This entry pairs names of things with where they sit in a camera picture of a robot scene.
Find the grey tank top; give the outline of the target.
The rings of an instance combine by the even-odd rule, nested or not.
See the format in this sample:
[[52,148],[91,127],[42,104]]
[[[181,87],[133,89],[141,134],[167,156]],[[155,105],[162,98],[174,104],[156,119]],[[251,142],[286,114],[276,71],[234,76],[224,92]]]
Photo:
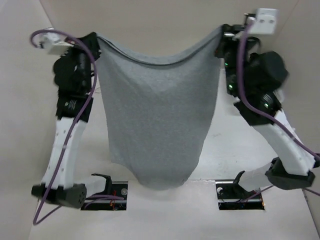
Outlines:
[[169,56],[144,55],[97,36],[110,159],[143,186],[180,187],[197,167],[216,107],[221,36],[216,28]]

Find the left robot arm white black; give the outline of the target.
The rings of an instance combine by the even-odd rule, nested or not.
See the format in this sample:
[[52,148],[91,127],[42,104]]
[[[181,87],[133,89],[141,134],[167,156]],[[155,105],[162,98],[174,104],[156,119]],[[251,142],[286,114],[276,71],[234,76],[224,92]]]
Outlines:
[[97,83],[96,60],[101,55],[95,32],[76,38],[47,28],[38,30],[39,47],[57,55],[52,71],[58,87],[55,138],[46,172],[31,194],[42,201],[80,209],[87,197],[84,183],[74,182],[81,136],[89,121]]

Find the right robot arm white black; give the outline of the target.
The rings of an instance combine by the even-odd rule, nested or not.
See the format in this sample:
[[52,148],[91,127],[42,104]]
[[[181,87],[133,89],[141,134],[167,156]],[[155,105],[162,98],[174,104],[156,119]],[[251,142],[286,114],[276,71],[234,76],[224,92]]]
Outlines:
[[233,194],[243,198],[267,186],[282,190],[311,187],[320,157],[300,141],[277,97],[289,75],[284,60],[275,51],[252,52],[260,40],[249,36],[243,25],[224,24],[221,31],[215,56],[224,61],[226,91],[236,99],[239,114],[277,155],[263,167],[239,172],[233,181]]

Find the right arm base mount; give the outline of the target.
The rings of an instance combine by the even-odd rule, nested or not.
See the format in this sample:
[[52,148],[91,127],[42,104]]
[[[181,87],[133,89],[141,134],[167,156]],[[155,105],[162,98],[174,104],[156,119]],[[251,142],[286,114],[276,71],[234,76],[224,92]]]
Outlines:
[[215,182],[218,208],[220,211],[236,211],[236,210],[264,210],[262,195],[256,195],[260,191],[246,191],[239,186],[240,177],[245,171],[237,174],[234,180],[218,180]]

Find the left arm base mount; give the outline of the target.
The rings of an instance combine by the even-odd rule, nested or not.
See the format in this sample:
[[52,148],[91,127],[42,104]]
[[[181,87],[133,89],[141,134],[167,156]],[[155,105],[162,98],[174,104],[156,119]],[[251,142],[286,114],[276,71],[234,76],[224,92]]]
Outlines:
[[93,173],[84,182],[86,199],[82,211],[125,211],[127,209],[128,182],[113,181],[111,176]]

